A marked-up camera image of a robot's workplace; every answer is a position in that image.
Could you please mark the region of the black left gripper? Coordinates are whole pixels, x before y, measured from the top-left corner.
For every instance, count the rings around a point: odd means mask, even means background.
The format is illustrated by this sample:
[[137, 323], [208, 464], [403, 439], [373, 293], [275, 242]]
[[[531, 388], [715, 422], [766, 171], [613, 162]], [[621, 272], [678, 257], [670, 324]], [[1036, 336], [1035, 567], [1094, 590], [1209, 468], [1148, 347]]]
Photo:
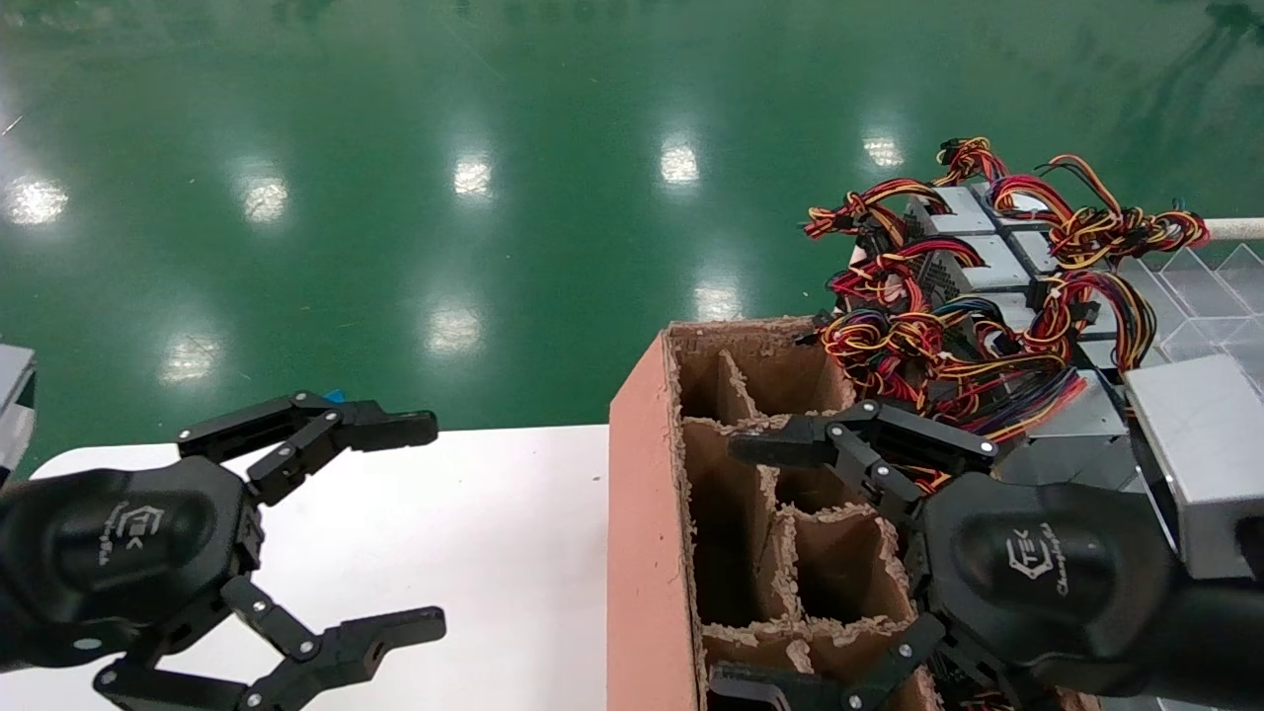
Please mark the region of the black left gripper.
[[[238, 578], [258, 571], [263, 540], [246, 483], [202, 455], [13, 485], [1, 501], [3, 671], [129, 653], [94, 679], [120, 710], [302, 710], [369, 682], [386, 654], [446, 634], [437, 606], [312, 633]], [[229, 610], [281, 653], [274, 671], [245, 684], [158, 668]]]

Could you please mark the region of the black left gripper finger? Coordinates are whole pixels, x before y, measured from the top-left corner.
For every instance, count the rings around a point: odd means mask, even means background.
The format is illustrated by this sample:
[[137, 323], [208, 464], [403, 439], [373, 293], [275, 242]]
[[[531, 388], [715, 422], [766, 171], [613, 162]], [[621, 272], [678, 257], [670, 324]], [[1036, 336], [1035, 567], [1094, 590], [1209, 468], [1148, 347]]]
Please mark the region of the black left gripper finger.
[[214, 463], [264, 450], [246, 483], [254, 504], [274, 506], [343, 450], [425, 447], [437, 436], [434, 411], [388, 412], [373, 400], [334, 402], [298, 391], [186, 428], [178, 450]]

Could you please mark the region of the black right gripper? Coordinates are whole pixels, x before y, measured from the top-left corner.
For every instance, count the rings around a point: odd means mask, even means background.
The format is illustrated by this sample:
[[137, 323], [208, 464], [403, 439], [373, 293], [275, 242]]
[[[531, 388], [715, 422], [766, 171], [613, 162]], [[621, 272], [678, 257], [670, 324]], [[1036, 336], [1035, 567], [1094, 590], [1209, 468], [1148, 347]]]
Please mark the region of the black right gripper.
[[916, 533], [928, 609], [810, 624], [785, 663], [722, 658], [714, 701], [769, 710], [991, 710], [994, 676], [1107, 695], [1141, 688], [1181, 562], [1146, 496], [967, 473]]

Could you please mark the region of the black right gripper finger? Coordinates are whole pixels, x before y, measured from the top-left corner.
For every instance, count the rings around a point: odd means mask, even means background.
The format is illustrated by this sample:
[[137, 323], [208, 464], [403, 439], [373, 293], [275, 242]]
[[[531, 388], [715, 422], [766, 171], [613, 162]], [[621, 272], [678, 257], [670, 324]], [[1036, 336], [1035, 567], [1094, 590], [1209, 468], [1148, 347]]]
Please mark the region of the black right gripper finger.
[[927, 493], [908, 468], [949, 478], [988, 472], [997, 442], [873, 400], [833, 415], [790, 416], [779, 431], [734, 431], [731, 455], [779, 468], [825, 466], [889, 520], [913, 520]]

